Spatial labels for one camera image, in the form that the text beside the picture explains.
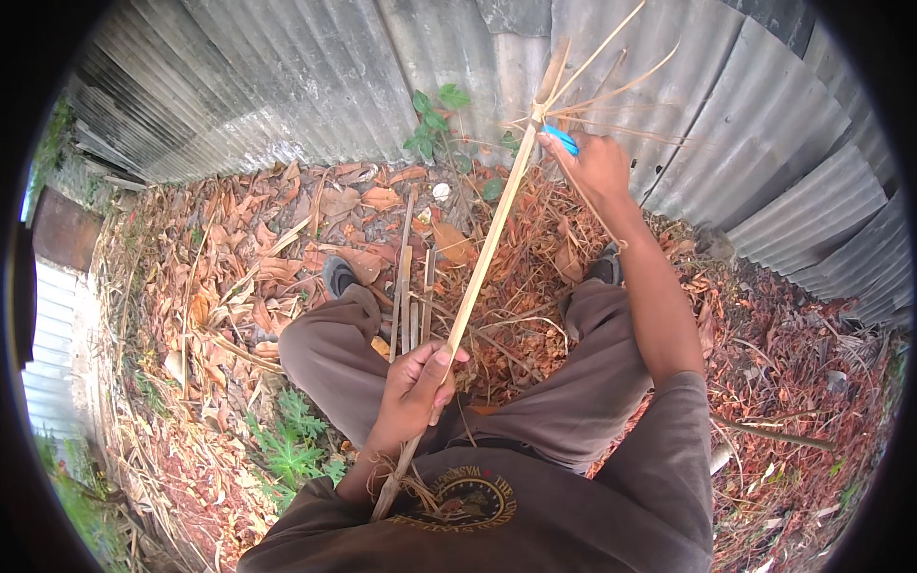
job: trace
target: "shoe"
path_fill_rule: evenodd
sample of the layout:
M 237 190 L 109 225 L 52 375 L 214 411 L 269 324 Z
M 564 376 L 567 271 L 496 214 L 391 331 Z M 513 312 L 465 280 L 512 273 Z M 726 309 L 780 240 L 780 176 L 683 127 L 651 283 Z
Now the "shoe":
M 341 257 L 332 256 L 322 263 L 322 279 L 331 298 L 337 300 L 351 284 L 359 284 L 357 273 L 350 267 L 350 263 Z
M 624 282 L 624 273 L 621 271 L 621 261 L 618 259 L 618 248 L 613 242 L 605 246 L 583 279 L 585 281 L 599 279 L 607 284 L 621 286 L 621 283 Z

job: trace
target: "leg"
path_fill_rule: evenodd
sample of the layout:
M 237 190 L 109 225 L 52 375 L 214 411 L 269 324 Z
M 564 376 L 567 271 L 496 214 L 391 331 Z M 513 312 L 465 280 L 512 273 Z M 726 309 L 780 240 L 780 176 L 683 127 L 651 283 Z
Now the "leg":
M 621 287 L 583 282 L 565 323 L 580 343 L 557 372 L 489 416 L 466 415 L 475 437 L 511 437 L 585 471 L 621 433 L 652 380 Z
M 306 313 L 280 340 L 283 370 L 357 448 L 379 414 L 389 362 L 371 346 L 379 332 L 379 305 L 352 284 L 340 299 Z

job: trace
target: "right hand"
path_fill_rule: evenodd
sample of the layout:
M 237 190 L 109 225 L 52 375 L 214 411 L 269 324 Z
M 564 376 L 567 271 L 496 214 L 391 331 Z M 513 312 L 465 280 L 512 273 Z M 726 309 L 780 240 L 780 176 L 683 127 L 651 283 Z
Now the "right hand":
M 585 131 L 570 131 L 569 135 L 580 148 L 579 155 L 570 155 L 555 136 L 544 131 L 538 133 L 538 143 L 594 203 L 605 197 L 628 196 L 630 158 L 621 146 L 612 138 L 592 136 Z

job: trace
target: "corrugated metal sheet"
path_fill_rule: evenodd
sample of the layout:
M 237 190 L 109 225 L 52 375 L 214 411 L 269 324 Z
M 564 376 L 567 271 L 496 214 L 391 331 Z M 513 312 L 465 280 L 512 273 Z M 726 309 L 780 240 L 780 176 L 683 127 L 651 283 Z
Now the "corrugated metal sheet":
M 71 355 L 76 277 L 37 263 L 38 300 L 34 360 L 26 363 L 22 382 L 28 418 L 36 431 L 58 439 L 75 438 Z
M 750 16 L 802 58 L 812 26 L 815 11 L 805 0 L 723 0 L 742 14 Z
M 740 257 L 791 274 L 824 260 L 887 202 L 848 143 L 728 236 Z
M 379 7 L 411 93 L 435 95 L 454 83 L 469 94 L 470 106 L 450 120 L 458 138 L 491 146 L 507 129 L 501 122 L 529 113 L 547 66 L 547 38 L 491 34 L 474 0 L 379 0 Z M 509 154 L 476 157 L 493 163 Z
M 638 0 L 555 2 L 552 41 L 571 39 L 569 61 L 573 70 L 578 69 L 638 4 Z M 663 61 L 680 40 L 672 59 L 645 81 L 595 103 L 585 116 L 615 126 L 590 124 L 588 128 L 613 136 L 636 160 L 630 191 L 638 201 L 653 188 L 677 149 L 651 134 L 677 141 L 688 132 L 723 69 L 742 21 L 738 12 L 711 0 L 647 3 L 577 78 L 576 89 L 564 94 L 560 104 L 571 105 L 620 88 Z
M 856 70 L 821 22 L 815 25 L 803 61 L 850 117 L 850 128 L 843 141 L 853 141 L 872 166 L 879 182 L 887 185 L 896 170 L 881 125 Z
M 786 46 L 746 18 L 723 73 L 645 207 L 729 230 L 814 169 L 850 120 Z
M 402 144 L 416 116 L 371 0 L 125 2 L 71 100 L 157 182 L 413 157 Z
M 858 298 L 853 311 L 883 322 L 911 303 L 911 246 L 904 193 L 895 193 L 871 221 L 827 259 L 789 276 L 822 300 Z

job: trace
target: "blue handle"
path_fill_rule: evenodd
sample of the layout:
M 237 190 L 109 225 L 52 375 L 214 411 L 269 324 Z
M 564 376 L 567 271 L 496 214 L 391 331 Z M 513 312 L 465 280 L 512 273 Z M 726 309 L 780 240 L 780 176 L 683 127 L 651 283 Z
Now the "blue handle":
M 546 131 L 552 136 L 555 136 L 557 139 L 560 139 L 560 143 L 564 144 L 564 149 L 566 149 L 570 155 L 580 154 L 580 148 L 576 147 L 576 141 L 574 141 L 573 138 L 567 135 L 565 132 L 560 131 L 556 127 L 551 127 L 548 124 L 544 124 L 541 127 L 541 130 Z

